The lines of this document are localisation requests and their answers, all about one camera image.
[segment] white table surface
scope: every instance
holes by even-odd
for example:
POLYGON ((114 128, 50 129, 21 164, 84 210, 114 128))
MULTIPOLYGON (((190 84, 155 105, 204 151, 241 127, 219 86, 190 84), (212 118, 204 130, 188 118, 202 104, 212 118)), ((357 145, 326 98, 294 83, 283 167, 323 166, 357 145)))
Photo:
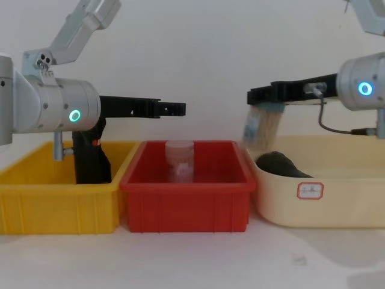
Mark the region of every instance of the white table surface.
MULTIPOLYGON (((15 139, 1 166, 38 143, 15 139)), ((385 288, 385 231, 288 229, 251 210, 239 234, 132 234, 121 226, 111 235, 0 236, 0 286, 385 288)))

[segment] white wall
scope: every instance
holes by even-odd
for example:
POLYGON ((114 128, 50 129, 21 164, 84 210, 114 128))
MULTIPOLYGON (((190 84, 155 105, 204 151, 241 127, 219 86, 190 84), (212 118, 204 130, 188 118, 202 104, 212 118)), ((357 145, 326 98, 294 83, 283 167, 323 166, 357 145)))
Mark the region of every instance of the white wall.
MULTIPOLYGON (((0 51, 48 46, 78 0, 0 0, 0 51)), ((122 0, 115 21, 96 32, 56 76, 86 79, 102 95, 187 103, 183 118, 109 120, 105 138, 239 139, 249 89, 276 80, 335 73, 347 59, 380 52, 343 0, 122 0)), ((280 134, 323 134, 318 107, 289 107, 280 134)), ((328 105, 335 128, 373 126, 375 113, 328 105)), ((47 136, 21 136, 18 144, 47 136)))

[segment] glowing blue ring light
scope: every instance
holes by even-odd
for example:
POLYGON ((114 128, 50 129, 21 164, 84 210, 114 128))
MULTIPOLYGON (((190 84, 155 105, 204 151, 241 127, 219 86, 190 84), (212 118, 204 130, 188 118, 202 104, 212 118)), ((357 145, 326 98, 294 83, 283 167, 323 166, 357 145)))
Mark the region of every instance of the glowing blue ring light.
POLYGON ((70 113, 69 119, 71 122, 77 122, 82 117, 82 114, 79 110, 73 110, 70 113))
POLYGON ((361 93, 364 96, 369 96, 373 92, 373 86, 370 83, 367 82, 361 82, 359 84, 359 93, 361 93))

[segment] plastic jar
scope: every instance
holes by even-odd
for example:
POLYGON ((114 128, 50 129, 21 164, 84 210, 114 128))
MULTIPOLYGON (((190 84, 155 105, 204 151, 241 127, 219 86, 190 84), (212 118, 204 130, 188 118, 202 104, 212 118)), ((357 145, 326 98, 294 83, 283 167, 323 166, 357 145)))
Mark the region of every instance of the plastic jar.
POLYGON ((166 160, 170 182, 194 182, 194 142, 166 142, 166 160))

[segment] black wire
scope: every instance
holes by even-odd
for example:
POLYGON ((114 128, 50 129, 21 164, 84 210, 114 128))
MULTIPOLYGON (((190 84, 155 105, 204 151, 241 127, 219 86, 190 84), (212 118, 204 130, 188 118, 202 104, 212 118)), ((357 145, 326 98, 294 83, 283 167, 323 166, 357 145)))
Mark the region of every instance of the black wire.
POLYGON ((322 117, 324 115, 324 107, 325 107, 325 100, 324 95, 319 95, 319 99, 321 100, 321 108, 319 109, 319 117, 318 117, 318 123, 321 126, 321 128, 326 129, 327 131, 335 132, 337 134, 351 134, 350 131, 340 131, 338 129, 328 128, 322 123, 322 117))

